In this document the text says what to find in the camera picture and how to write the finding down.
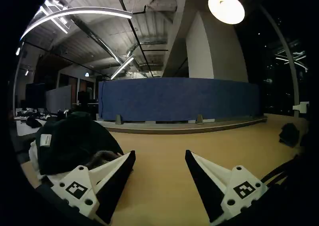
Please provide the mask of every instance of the blue partition wall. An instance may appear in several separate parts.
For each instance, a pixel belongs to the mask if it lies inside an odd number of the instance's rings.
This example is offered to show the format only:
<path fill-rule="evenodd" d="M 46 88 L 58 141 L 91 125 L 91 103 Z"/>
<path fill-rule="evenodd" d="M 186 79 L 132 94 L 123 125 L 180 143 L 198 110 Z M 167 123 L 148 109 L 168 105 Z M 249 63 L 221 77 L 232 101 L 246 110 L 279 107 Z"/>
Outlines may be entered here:
<path fill-rule="evenodd" d="M 148 78 L 100 82 L 104 120 L 182 121 L 260 114 L 259 90 L 250 83 L 199 78 Z"/>

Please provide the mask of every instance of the white bracket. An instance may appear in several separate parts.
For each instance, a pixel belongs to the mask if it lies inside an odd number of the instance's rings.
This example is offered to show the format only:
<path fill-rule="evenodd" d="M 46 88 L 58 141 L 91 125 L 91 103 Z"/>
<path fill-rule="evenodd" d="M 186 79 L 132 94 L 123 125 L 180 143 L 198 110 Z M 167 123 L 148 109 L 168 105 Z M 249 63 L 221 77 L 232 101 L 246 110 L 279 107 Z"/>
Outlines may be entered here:
<path fill-rule="evenodd" d="M 117 172 L 130 154 L 131 152 L 92 170 L 79 165 L 61 179 L 60 182 L 54 184 L 52 190 L 61 199 L 67 200 L 71 207 L 79 210 L 84 216 L 103 225 L 108 225 L 96 215 L 96 211 L 100 206 L 96 194 Z"/>
<path fill-rule="evenodd" d="M 258 200 L 268 187 L 241 165 L 226 169 L 191 152 L 196 163 L 224 194 L 221 202 L 223 214 L 211 222 L 211 226 L 228 220 Z"/>
<path fill-rule="evenodd" d="M 292 106 L 293 110 L 298 110 L 300 113 L 307 113 L 307 105 L 309 102 L 300 102 L 297 106 Z"/>

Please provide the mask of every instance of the white pillar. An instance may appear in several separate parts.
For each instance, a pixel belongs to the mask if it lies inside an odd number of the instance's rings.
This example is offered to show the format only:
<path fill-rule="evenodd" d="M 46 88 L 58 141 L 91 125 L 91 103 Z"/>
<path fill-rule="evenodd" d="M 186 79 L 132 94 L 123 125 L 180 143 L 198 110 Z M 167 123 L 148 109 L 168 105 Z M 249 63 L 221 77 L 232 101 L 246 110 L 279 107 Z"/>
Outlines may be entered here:
<path fill-rule="evenodd" d="M 234 27 L 197 12 L 186 37 L 189 77 L 248 82 Z"/>

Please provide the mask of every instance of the wooden table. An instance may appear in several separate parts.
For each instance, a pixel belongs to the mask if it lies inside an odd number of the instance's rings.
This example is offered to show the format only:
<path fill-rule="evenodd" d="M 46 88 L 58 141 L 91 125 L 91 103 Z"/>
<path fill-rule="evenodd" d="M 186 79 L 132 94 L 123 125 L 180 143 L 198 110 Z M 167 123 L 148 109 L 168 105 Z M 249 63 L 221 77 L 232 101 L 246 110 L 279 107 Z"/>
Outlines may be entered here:
<path fill-rule="evenodd" d="M 262 178 L 299 151 L 298 146 L 290 148 L 279 143 L 281 127 L 293 122 L 300 135 L 307 128 L 307 122 L 301 118 L 267 116 L 266 123 L 219 132 L 185 135 L 111 132 L 125 153 L 136 151 L 134 171 L 118 202 L 112 225 L 208 226 L 208 216 L 185 162 L 185 150 L 229 169 L 241 164 Z M 29 180 L 34 180 L 30 171 L 26 174 Z"/>

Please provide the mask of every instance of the clothing tag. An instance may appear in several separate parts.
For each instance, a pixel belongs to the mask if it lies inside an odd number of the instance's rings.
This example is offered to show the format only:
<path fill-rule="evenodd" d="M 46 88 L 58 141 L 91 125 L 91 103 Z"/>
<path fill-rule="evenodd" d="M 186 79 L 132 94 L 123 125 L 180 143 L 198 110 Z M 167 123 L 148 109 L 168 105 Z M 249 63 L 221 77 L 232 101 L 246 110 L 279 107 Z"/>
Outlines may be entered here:
<path fill-rule="evenodd" d="M 52 135 L 41 134 L 40 146 L 50 147 Z"/>

